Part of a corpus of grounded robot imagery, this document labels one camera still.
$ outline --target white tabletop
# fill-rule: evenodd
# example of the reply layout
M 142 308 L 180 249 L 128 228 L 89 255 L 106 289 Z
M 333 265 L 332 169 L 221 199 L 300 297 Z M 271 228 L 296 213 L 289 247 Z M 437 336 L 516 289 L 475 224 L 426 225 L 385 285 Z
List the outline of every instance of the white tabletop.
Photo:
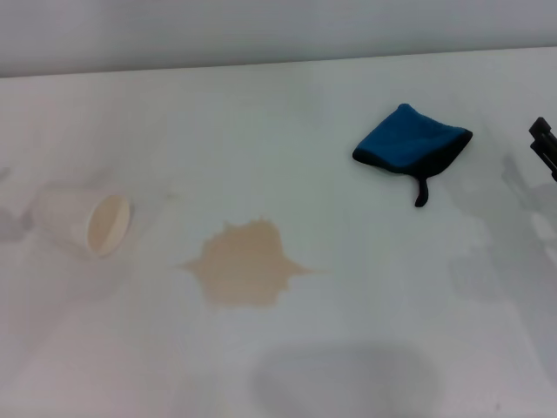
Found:
M 0 80 L 0 415 L 557 416 L 557 185 L 528 148 L 555 69 L 539 49 Z M 474 134 L 422 209 L 351 158 L 400 103 Z M 29 230 L 52 181 L 133 199 L 114 256 Z M 227 248 L 256 254 L 226 261 L 242 288 L 202 286 Z

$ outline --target cup opening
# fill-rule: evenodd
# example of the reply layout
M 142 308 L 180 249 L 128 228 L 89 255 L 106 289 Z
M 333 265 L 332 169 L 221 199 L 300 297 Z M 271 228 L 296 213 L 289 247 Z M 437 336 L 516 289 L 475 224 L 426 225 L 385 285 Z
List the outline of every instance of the cup opening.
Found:
M 93 211 L 87 229 L 87 243 L 98 257 L 112 253 L 125 236 L 130 223 L 130 203 L 123 196 L 109 196 Z

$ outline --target brown stain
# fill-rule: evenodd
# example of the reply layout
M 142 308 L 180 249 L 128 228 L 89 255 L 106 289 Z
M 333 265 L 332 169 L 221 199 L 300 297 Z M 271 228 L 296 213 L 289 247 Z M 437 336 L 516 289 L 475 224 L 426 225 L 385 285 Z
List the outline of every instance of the brown stain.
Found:
M 225 223 L 223 232 L 204 243 L 199 258 L 180 268 L 195 275 L 209 301 L 227 307 L 270 306 L 292 276 L 312 273 L 285 256 L 278 228 L 262 219 Z

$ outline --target white paper cup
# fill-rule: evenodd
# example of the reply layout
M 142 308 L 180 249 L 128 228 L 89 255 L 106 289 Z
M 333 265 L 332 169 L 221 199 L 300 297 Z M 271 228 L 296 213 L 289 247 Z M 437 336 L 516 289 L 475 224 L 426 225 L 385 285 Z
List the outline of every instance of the white paper cup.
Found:
M 36 226 L 94 257 L 112 253 L 130 224 L 130 202 L 74 187 L 45 187 L 32 208 Z

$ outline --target blue cloth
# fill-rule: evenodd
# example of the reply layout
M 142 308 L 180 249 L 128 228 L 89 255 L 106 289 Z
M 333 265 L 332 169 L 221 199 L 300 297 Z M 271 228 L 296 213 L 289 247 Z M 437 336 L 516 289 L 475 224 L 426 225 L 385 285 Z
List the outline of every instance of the blue cloth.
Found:
M 394 167 L 406 167 L 442 148 L 466 130 L 443 125 L 401 104 L 357 149 L 370 152 Z

